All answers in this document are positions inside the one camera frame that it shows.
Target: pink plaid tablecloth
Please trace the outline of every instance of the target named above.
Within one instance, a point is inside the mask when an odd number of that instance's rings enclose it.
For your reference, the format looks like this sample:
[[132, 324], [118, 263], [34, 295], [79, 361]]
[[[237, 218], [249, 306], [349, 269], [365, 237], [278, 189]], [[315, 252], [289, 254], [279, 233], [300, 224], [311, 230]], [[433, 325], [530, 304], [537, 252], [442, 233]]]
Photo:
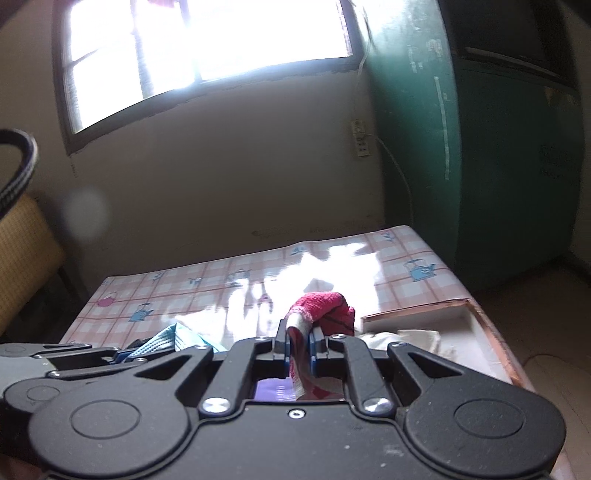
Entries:
[[338, 291], [361, 318], [387, 310], [470, 298], [455, 275], [408, 226], [300, 242], [240, 257], [108, 277], [63, 342], [125, 347], [182, 320], [229, 348], [275, 335], [308, 291]]

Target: chair backrest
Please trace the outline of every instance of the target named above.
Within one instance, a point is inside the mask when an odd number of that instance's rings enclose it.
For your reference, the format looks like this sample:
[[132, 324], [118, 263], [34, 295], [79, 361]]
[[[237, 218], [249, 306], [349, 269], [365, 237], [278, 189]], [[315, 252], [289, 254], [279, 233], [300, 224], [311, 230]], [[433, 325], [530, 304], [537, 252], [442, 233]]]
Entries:
[[0, 220], [0, 334], [65, 260], [37, 203], [23, 195]]

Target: silver screw head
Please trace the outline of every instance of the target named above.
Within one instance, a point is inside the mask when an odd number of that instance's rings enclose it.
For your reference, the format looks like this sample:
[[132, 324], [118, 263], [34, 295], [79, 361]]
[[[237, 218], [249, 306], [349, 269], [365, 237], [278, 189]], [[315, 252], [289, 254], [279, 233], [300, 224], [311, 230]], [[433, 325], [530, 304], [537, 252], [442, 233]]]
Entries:
[[291, 419], [299, 420], [299, 419], [303, 419], [306, 416], [306, 412], [304, 410], [302, 410], [301, 408], [294, 408], [293, 410], [290, 410], [287, 413], [287, 415]]
[[392, 406], [392, 402], [383, 397], [369, 398], [363, 402], [365, 411], [376, 414], [386, 413], [392, 409]]
[[207, 413], [224, 413], [230, 410], [230, 401], [227, 398], [211, 397], [205, 399], [201, 407]]

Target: white wall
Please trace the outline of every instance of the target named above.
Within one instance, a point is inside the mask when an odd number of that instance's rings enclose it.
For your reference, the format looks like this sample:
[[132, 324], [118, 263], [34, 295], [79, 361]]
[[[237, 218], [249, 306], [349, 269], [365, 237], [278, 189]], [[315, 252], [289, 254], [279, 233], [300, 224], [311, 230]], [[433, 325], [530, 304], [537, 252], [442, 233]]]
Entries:
[[579, 211], [571, 250], [591, 265], [591, 27], [562, 4], [579, 77], [586, 152], [581, 176]]
[[[30, 1], [0, 31], [0, 125], [37, 139], [30, 190], [89, 290], [107, 275], [382, 225], [379, 158], [358, 159], [350, 136], [356, 72], [219, 90], [68, 157], [53, 90], [51, 4]], [[365, 78], [359, 95], [372, 128]]]

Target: window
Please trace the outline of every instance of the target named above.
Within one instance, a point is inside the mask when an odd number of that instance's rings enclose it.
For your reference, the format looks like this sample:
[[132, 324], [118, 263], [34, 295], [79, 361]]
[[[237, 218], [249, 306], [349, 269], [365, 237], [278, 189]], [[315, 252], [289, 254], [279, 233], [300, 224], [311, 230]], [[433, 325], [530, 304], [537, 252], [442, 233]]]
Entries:
[[56, 91], [70, 151], [222, 79], [358, 62], [349, 0], [57, 0], [55, 15]]

